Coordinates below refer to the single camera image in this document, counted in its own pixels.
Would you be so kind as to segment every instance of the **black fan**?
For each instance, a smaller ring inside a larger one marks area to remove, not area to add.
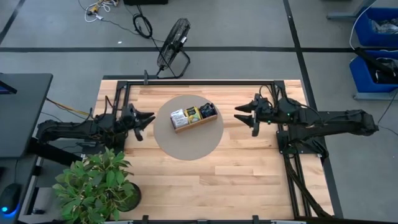
[[[191,63],[190,57],[182,50],[184,43],[187,41],[187,34],[189,29],[191,28],[191,24],[189,23],[188,19],[179,19],[173,26],[172,30],[170,31],[169,35],[167,36],[162,50],[160,50],[159,56],[157,57],[157,66],[159,66],[159,71],[156,73],[156,77],[159,77],[159,73],[168,69],[175,56],[179,52],[182,52],[186,58],[188,59],[185,68],[182,70],[181,74],[176,76],[173,73],[173,77],[162,77],[162,78],[180,78],[184,75],[188,65]]]

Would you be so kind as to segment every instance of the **wooden tabletop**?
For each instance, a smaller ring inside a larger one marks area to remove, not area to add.
[[[103,80],[95,114],[104,112],[105,96],[114,100],[117,80]],[[305,104],[300,80],[285,80],[290,98]],[[213,102],[224,120],[218,147],[206,157],[181,161],[168,156],[157,145],[153,123],[138,142],[130,132],[125,144],[126,159],[132,164],[129,180],[142,190],[140,205],[122,213],[123,220],[250,220],[293,219],[283,157],[279,154],[277,125],[260,125],[258,137],[233,117],[234,109],[249,103],[259,85],[134,85],[129,103],[143,112],[154,112],[178,95],[202,96]],[[262,95],[272,99],[266,88]],[[124,92],[119,104],[122,104]],[[315,154],[300,155],[308,190],[325,211],[333,214],[323,167]],[[296,188],[300,214],[301,194]]]

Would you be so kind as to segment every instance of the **potted plant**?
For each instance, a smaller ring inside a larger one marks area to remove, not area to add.
[[[119,211],[136,208],[141,200],[141,191],[126,180],[129,172],[121,169],[130,163],[124,153],[115,155],[106,149],[104,154],[88,156],[83,161],[72,163],[70,169],[55,179],[53,186],[61,200],[62,217],[69,223],[103,223],[112,215],[119,220]]]

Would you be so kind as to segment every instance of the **blue storage bin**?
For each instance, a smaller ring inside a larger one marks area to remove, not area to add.
[[[398,18],[398,9],[370,8],[357,21],[355,31],[363,46],[398,47],[398,34],[379,34],[372,28],[371,19],[383,21]]]
[[[385,57],[398,59],[398,52],[386,52],[378,50],[367,50],[366,53],[375,58]],[[356,57],[349,68],[353,74],[356,89],[360,93],[386,93],[398,88],[398,84],[377,84],[372,80],[366,62],[361,57]]]

